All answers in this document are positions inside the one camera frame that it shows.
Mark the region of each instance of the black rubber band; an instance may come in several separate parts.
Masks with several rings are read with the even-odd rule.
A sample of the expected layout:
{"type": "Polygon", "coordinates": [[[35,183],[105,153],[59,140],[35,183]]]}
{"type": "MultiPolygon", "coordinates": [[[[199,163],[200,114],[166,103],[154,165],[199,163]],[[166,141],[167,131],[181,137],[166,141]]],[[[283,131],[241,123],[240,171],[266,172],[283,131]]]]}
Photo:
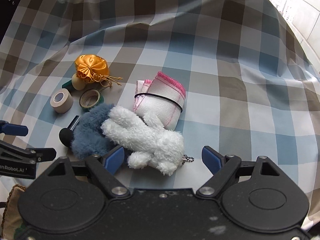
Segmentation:
{"type": "Polygon", "coordinates": [[[151,94],[151,93],[138,93],[134,96],[134,98],[136,98],[137,96],[143,96],[143,95],[146,95],[146,96],[152,96],[152,97],[157,97],[157,98],[162,98],[162,99],[165,99],[165,100],[168,100],[170,101],[171,103],[174,103],[177,107],[180,108],[180,111],[182,113],[182,107],[174,100],[170,99],[170,98],[166,98],[166,97],[163,97],[161,95],[156,95],[156,94],[151,94]]]}

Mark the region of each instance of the checkered fabric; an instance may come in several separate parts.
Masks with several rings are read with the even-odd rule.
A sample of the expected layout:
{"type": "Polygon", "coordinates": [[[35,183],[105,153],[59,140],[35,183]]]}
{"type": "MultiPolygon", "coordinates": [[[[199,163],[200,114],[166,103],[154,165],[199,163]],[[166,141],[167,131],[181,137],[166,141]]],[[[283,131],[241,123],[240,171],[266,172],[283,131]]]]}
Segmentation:
{"type": "Polygon", "coordinates": [[[195,161],[171,177],[123,168],[123,184],[197,189],[211,177],[205,145],[243,160],[267,155],[308,195],[304,227],[320,220],[320,76],[269,0],[21,0],[0,45],[0,119],[29,134],[5,141],[68,154],[58,133],[82,114],[81,93],[65,114],[49,101],[82,54],[123,77],[103,91],[107,103],[132,109],[136,81],[158,71],[187,91],[176,130],[195,161]]]}

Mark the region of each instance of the white plush rabbit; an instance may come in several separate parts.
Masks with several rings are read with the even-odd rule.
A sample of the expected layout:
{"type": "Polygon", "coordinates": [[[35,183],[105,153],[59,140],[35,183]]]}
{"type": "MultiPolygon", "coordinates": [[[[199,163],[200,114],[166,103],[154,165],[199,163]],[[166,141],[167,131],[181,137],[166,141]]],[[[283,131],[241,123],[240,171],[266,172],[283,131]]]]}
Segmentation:
{"type": "Polygon", "coordinates": [[[128,158],[130,168],[141,169],[149,165],[163,174],[172,175],[182,163],[183,136],[164,129],[155,114],[149,112],[143,120],[130,110],[115,106],[101,129],[116,144],[133,151],[128,158]]]}

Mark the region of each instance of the green washi tape roll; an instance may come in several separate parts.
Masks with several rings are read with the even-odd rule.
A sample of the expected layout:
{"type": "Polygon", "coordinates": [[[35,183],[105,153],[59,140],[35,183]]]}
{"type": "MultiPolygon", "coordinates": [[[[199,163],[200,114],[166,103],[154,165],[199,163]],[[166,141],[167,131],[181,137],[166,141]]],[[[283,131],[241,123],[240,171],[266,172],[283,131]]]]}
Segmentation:
{"type": "Polygon", "coordinates": [[[82,110],[85,112],[88,112],[91,108],[100,105],[103,102],[103,96],[101,95],[100,91],[96,89],[87,90],[79,99],[79,104],[82,110]]]}

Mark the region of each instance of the beige medical tape roll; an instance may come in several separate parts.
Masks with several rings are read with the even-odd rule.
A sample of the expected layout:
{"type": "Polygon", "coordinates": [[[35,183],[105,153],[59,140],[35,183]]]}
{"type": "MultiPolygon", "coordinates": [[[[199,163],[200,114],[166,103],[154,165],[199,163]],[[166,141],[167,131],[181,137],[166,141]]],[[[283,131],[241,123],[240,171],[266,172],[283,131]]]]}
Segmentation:
{"type": "Polygon", "coordinates": [[[71,108],[72,104],[73,98],[70,95],[69,91],[65,88],[62,88],[55,92],[50,99],[50,105],[57,113],[60,114],[68,111],[71,108]]]}

